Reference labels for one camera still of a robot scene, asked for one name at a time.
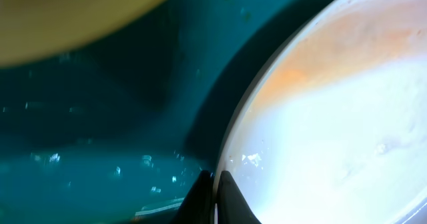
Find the white plate with sauce streak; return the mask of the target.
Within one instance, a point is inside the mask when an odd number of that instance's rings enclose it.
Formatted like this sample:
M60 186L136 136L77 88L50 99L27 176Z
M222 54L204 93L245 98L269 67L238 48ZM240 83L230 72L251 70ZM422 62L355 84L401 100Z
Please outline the white plate with sauce streak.
M426 0L334 0L259 72L224 139L261 223L426 222Z

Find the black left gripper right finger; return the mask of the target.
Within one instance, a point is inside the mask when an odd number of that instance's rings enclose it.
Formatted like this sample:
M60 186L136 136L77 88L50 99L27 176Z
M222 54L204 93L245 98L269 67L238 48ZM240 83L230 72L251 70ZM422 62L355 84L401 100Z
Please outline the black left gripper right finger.
M261 224L229 171L222 171L217 191L218 224Z

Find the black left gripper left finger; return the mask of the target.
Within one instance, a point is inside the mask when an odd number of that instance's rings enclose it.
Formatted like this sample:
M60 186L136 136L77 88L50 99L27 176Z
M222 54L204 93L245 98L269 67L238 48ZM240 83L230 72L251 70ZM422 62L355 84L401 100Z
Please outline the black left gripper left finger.
M213 184L212 174L206 170L201 171L170 224L211 223Z

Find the yellow plate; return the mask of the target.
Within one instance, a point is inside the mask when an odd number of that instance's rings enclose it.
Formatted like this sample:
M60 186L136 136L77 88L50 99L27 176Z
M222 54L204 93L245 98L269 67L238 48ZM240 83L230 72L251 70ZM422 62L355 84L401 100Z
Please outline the yellow plate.
M1 67L96 41L165 0L1 0Z

